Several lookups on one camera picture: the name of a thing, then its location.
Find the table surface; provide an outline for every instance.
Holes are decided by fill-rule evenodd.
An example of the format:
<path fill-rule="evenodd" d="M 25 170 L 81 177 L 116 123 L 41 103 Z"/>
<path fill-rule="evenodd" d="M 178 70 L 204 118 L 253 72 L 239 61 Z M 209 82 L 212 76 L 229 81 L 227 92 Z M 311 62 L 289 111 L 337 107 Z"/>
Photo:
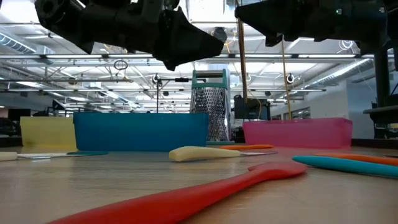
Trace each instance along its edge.
<path fill-rule="evenodd" d="M 109 203 L 232 177 L 256 164 L 290 161 L 294 155 L 320 151 L 276 150 L 278 154 L 267 156 L 186 163 L 170 162 L 164 152 L 0 162 L 1 223 L 45 223 Z M 398 154 L 365 148 L 351 152 Z M 397 179 L 309 168 L 296 178 L 243 190 L 185 223 L 395 224 L 397 190 Z"/>

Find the black equipment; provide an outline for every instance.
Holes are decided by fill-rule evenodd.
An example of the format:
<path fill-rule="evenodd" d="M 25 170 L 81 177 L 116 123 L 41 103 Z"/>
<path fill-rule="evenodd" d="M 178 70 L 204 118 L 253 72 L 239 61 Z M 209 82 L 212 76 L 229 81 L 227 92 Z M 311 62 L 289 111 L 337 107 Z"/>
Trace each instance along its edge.
<path fill-rule="evenodd" d="M 224 43 L 188 22 L 178 0 L 36 0 L 40 24 L 91 53 L 94 42 L 152 54 L 169 70 L 217 56 Z"/>
<path fill-rule="evenodd" d="M 398 45 L 397 1 L 268 0 L 235 10 L 235 16 L 264 34 L 266 46 L 282 38 L 355 40 L 362 54 Z"/>
<path fill-rule="evenodd" d="M 20 121 L 21 116 L 30 116 L 30 109 L 8 109 L 8 119 L 11 121 Z"/>
<path fill-rule="evenodd" d="M 267 100 L 262 99 L 250 99 L 244 103 L 244 99 L 241 95 L 234 96 L 234 113 L 235 119 L 264 119 L 271 120 L 270 103 Z"/>

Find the red silicone spatula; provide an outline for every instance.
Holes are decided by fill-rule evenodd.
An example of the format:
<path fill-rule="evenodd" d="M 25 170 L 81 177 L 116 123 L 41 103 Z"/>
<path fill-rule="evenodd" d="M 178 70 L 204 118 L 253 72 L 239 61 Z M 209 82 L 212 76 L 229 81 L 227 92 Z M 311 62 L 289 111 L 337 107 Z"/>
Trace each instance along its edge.
<path fill-rule="evenodd" d="M 177 223 L 253 184 L 293 177 L 306 169 L 291 162 L 268 162 L 236 177 L 105 205 L 51 223 Z"/>

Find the metal grater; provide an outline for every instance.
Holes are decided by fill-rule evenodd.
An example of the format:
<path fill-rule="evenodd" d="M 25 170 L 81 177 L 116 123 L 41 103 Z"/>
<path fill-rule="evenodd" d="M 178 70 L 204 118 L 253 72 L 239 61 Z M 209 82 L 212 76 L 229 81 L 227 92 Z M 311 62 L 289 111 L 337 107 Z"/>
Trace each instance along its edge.
<path fill-rule="evenodd" d="M 197 78 L 223 78 L 222 83 L 197 83 Z M 226 71 L 197 73 L 192 79 L 191 113 L 209 114 L 207 141 L 230 141 L 230 112 Z"/>

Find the orange utensil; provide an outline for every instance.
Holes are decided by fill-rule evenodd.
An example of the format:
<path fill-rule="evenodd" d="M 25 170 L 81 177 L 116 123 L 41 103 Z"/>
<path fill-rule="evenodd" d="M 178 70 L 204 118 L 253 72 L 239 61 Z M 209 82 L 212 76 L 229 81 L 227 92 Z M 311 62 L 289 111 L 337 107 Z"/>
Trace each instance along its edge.
<path fill-rule="evenodd" d="M 306 169 L 307 166 L 293 162 L 268 162 L 249 167 L 249 172 L 235 177 L 105 205 L 50 224 L 178 223 L 246 187 L 266 180 L 294 177 Z"/>
<path fill-rule="evenodd" d="M 270 149 L 274 146 L 271 145 L 249 145 L 249 146 L 221 146 L 220 149 L 229 149 L 229 150 L 248 150 L 248 149 Z"/>
<path fill-rule="evenodd" d="M 344 153 L 316 153 L 315 156 L 328 156 L 340 159 L 351 159 L 355 161 L 363 161 L 363 162 L 372 162 L 377 164 L 385 164 L 398 166 L 398 159 L 385 158 L 385 157 L 376 157 L 376 156 L 365 156 L 358 154 L 344 154 Z"/>

